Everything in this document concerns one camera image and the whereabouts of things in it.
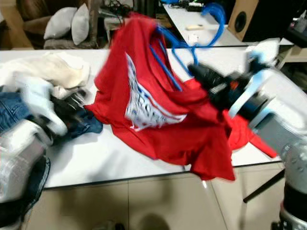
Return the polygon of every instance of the white pillow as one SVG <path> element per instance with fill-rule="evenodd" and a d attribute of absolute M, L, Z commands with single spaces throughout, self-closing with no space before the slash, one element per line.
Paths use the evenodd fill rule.
<path fill-rule="evenodd" d="M 65 7 L 57 11 L 49 20 L 44 39 L 63 37 L 71 30 L 71 22 L 77 8 Z"/>
<path fill-rule="evenodd" d="M 84 3 L 75 13 L 71 24 L 72 40 L 76 46 L 87 38 L 90 29 L 89 21 L 90 13 Z"/>

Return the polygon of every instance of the blue clothes hanger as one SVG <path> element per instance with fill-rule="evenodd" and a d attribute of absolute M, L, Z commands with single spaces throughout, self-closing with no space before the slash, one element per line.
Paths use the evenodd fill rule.
<path fill-rule="evenodd" d="M 176 54 L 176 49 L 178 48 L 186 48 L 188 49 L 193 56 L 193 61 L 194 64 L 197 65 L 198 64 L 198 58 L 195 54 L 195 49 L 196 48 L 209 48 L 212 47 L 212 45 L 219 39 L 219 37 L 222 35 L 223 30 L 224 30 L 224 24 L 225 24 L 225 12 L 224 9 L 222 8 L 221 5 L 217 4 L 217 3 L 209 3 L 206 4 L 206 6 L 203 8 L 201 15 L 204 16 L 205 14 L 210 13 L 211 15 L 215 16 L 216 20 L 219 23 L 219 28 L 218 31 L 215 35 L 215 37 L 212 39 L 212 41 L 207 44 L 207 45 L 200 45 L 200 44 L 195 44 L 193 46 L 189 46 L 188 44 L 186 44 L 185 42 L 179 41 L 169 30 L 165 29 L 162 26 L 158 26 L 157 27 L 157 31 L 160 32 L 161 34 L 164 35 L 164 37 L 169 40 L 172 44 L 172 53 L 175 56 L 176 60 L 179 62 L 179 64 L 181 65 L 181 67 L 190 75 L 192 76 L 192 74 L 189 72 L 188 68 L 186 67 L 186 65 L 181 61 L 180 57 Z M 167 55 L 166 50 L 162 44 L 162 42 L 160 41 L 160 46 L 164 52 L 165 55 Z M 171 81 L 173 82 L 173 84 L 175 85 L 175 87 L 182 91 L 180 85 L 177 83 L 176 79 L 174 78 L 174 76 L 172 75 L 172 73 L 170 72 L 170 70 L 165 66 L 165 64 L 161 61 L 161 59 L 159 58 L 159 56 L 157 55 L 157 53 L 155 52 L 155 50 L 153 49 L 153 47 L 150 45 L 150 49 L 154 55 L 154 57 L 156 58 L 156 60 L 158 61 L 158 63 L 160 64 L 160 66 L 162 67 L 163 71 L 168 75 L 168 77 L 171 79 Z"/>

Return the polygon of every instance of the tile floor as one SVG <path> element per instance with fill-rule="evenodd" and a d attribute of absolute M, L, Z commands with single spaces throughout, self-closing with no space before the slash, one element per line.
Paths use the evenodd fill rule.
<path fill-rule="evenodd" d="M 242 198 L 281 169 L 236 168 L 232 183 L 187 173 L 44 191 L 23 230 L 91 230 L 108 220 L 129 230 L 269 230 L 284 180 L 247 205 Z"/>

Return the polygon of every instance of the white table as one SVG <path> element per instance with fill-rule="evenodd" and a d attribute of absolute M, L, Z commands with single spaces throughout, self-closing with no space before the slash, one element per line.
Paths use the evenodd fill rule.
<path fill-rule="evenodd" d="M 192 35 L 197 35 L 199 37 L 198 42 L 200 44 L 208 44 L 214 38 L 219 24 L 211 15 L 207 14 L 202 17 L 200 12 L 188 12 L 183 8 L 175 9 L 167 4 L 164 4 L 163 7 L 187 44 L 192 45 L 189 39 L 189 36 Z M 204 29 L 196 31 L 186 30 L 187 26 L 198 24 L 203 25 Z M 227 30 L 227 25 L 225 25 L 223 34 L 214 46 L 247 46 L 250 44 L 252 44 L 252 42 L 247 43 L 239 41 L 230 31 Z M 280 44 L 292 45 L 293 43 L 286 39 L 282 39 Z"/>
<path fill-rule="evenodd" d="M 196 52 L 201 62 L 212 65 L 222 74 L 229 74 L 244 63 L 244 50 L 244 47 L 217 47 Z M 45 52 L 44 50 L 1 51 L 0 62 L 42 55 Z M 106 61 L 109 50 L 65 50 L 65 52 L 82 57 L 91 64 L 92 73 L 87 89 L 93 95 L 87 103 L 92 103 L 96 92 L 93 79 Z M 182 80 L 189 79 L 170 50 L 168 53 L 174 71 Z M 178 50 L 178 54 L 180 57 L 185 57 L 183 59 L 185 63 L 192 62 L 192 56 L 187 50 Z M 265 86 L 265 90 L 270 94 L 277 94 L 298 108 L 303 109 L 304 107 L 307 114 L 307 98 L 305 95 L 295 93 L 295 88 L 292 82 L 282 76 L 271 79 Z M 100 134 L 84 134 L 63 146 L 51 148 L 47 155 L 52 162 L 47 188 L 180 173 L 189 170 L 189 166 L 183 167 L 163 161 L 153 161 L 137 153 L 115 137 L 109 125 L 104 125 L 103 132 Z M 251 144 L 247 144 L 233 153 L 232 160 L 233 166 L 236 167 L 269 163 L 280 159 L 278 157 L 271 159 Z"/>

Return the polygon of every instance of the white graphic print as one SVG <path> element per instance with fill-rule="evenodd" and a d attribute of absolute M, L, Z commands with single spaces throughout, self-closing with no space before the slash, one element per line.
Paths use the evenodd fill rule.
<path fill-rule="evenodd" d="M 135 131 L 148 127 L 160 128 L 166 124 L 179 123 L 186 118 L 184 115 L 173 115 L 160 106 L 150 93 L 138 83 L 136 70 L 131 57 L 126 53 L 130 86 L 130 101 L 125 117 L 132 122 Z"/>

